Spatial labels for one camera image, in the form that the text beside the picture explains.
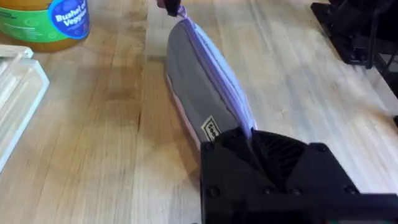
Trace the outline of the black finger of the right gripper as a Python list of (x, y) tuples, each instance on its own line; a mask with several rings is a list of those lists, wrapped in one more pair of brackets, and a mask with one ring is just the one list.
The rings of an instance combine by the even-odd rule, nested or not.
[(177, 17), (181, 6), (181, 0), (164, 0), (164, 7), (167, 14), (172, 17)]

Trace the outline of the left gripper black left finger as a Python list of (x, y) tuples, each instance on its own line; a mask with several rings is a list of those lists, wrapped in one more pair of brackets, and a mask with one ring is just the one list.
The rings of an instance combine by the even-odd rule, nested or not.
[(265, 223), (250, 199), (274, 191), (274, 184), (256, 162), (241, 128), (225, 131), (201, 144), (201, 221), (210, 223)]

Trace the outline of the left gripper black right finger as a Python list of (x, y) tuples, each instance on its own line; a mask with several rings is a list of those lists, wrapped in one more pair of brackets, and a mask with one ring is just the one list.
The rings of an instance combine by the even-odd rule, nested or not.
[(281, 134), (254, 130), (252, 149), (267, 178), (281, 192), (299, 195), (359, 193), (324, 143), (307, 144)]

